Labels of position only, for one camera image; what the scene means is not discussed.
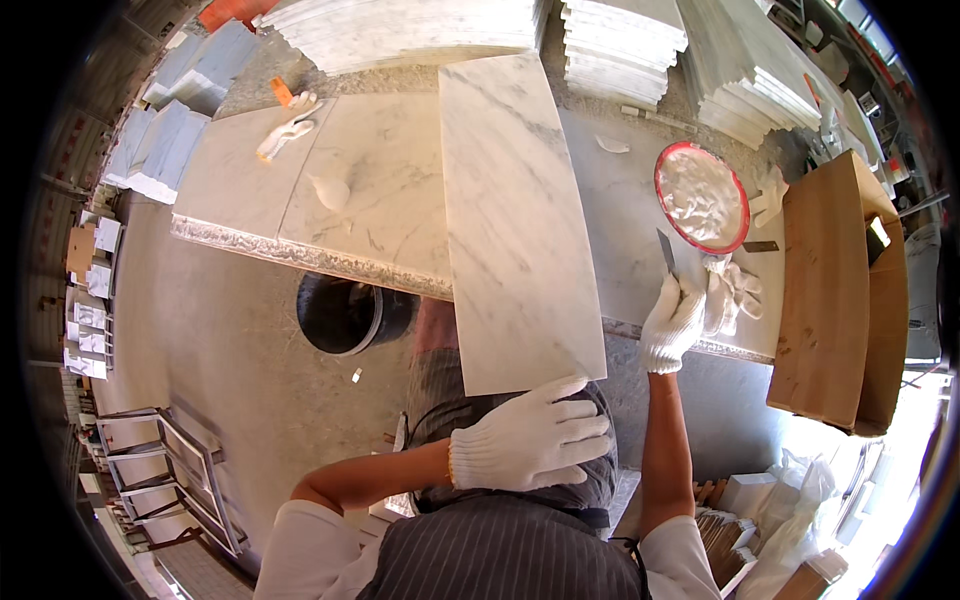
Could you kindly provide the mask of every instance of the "person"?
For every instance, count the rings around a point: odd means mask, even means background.
[[[424,299],[410,449],[304,476],[277,512],[254,598],[720,598],[693,519],[676,376],[704,304],[702,291],[667,275],[641,333],[650,406],[633,557],[599,537],[617,468],[599,388],[572,376],[522,395],[466,397],[453,305]],[[361,549],[344,510],[404,492],[416,493],[420,515]]]

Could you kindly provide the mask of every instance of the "bucket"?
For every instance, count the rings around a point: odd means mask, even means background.
[[[350,356],[403,335],[415,303],[396,290],[308,273],[297,291],[297,320],[316,349]]]

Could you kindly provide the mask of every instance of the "white plastic bag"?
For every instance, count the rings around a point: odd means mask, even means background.
[[[778,476],[778,487],[784,484],[782,489],[795,489],[789,484],[796,484],[798,476],[803,479],[793,515],[769,535],[763,532],[760,523],[766,522],[766,526],[771,527],[780,520],[788,503],[784,503],[783,498],[774,498],[776,488],[767,498],[764,509],[755,520],[761,538],[766,542],[760,549],[756,566],[737,588],[737,600],[773,598],[806,559],[831,546],[832,523],[837,517],[841,498],[833,471],[823,455],[811,460],[797,458],[784,450],[782,465],[769,470]]]

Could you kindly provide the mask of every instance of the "orange tag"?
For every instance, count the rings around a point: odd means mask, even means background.
[[[290,101],[294,99],[294,95],[290,93],[290,88],[279,76],[270,80],[270,89],[274,91],[274,95],[280,101],[282,107],[286,108]]]

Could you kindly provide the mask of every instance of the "workbench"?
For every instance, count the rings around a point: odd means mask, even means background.
[[[635,192],[630,186],[650,184],[649,187],[652,188],[652,169],[649,173],[636,174],[637,181],[633,181],[634,175],[627,176],[626,180],[620,182],[621,189],[618,191],[614,189],[616,186],[606,185],[603,180],[582,180],[582,174],[586,176],[593,173],[600,178],[604,177],[605,173],[606,167],[598,162],[605,160],[604,151],[598,150],[597,144],[592,141],[592,134],[607,134],[631,143],[632,150],[627,155],[607,153],[612,157],[611,160],[621,156],[642,155],[634,158],[650,164],[669,143],[680,140],[696,142],[730,164],[741,179],[748,198],[758,194],[754,184],[755,176],[768,165],[779,164],[787,181],[795,180],[802,174],[806,156],[803,134],[773,132],[768,135],[760,150],[754,152],[726,135],[704,126],[699,126],[698,132],[690,135],[659,122],[646,120],[642,116],[622,114],[618,103],[583,96],[566,89],[563,80],[562,32],[559,22],[548,24],[540,55],[564,122],[564,132],[578,178],[597,272],[604,330],[610,334],[639,339],[645,315],[649,313],[659,294],[663,272],[663,258],[656,240],[656,228],[669,233],[679,270],[701,276],[704,286],[706,272],[700,267],[699,251],[680,240],[679,235],[667,224],[658,205],[651,211],[648,210],[651,206],[649,199],[645,203],[632,202]],[[299,51],[292,49],[279,34],[270,32],[260,40],[259,49],[251,63],[236,79],[213,121],[276,107],[277,100],[269,86],[269,80],[275,76],[283,78],[294,93],[311,90],[320,98],[376,92],[436,92],[438,87],[436,66],[384,68],[328,78],[320,73],[312,62],[303,58]],[[671,69],[668,76],[669,87],[658,108],[659,114],[696,124],[688,105],[683,74],[677,69]],[[582,166],[580,171],[577,170],[578,163]],[[638,224],[636,230],[630,230],[631,223]],[[382,221],[384,230],[392,224],[389,218]],[[642,232],[639,231],[639,225],[643,225]],[[180,239],[212,248],[421,296],[453,300],[448,266],[433,273],[412,273],[398,268],[390,260],[357,258],[340,252],[329,252],[324,248],[295,244],[184,217],[177,214],[176,205],[170,230]],[[763,281],[764,316],[753,321],[741,315],[735,336],[702,339],[693,349],[773,364],[780,330],[783,289],[782,214],[763,229],[752,228],[747,239],[773,240],[779,246],[777,252],[753,254],[741,249],[736,251],[733,257],[741,267],[755,273]],[[438,252],[442,251],[445,255],[444,236],[435,235],[428,241],[435,244]]]

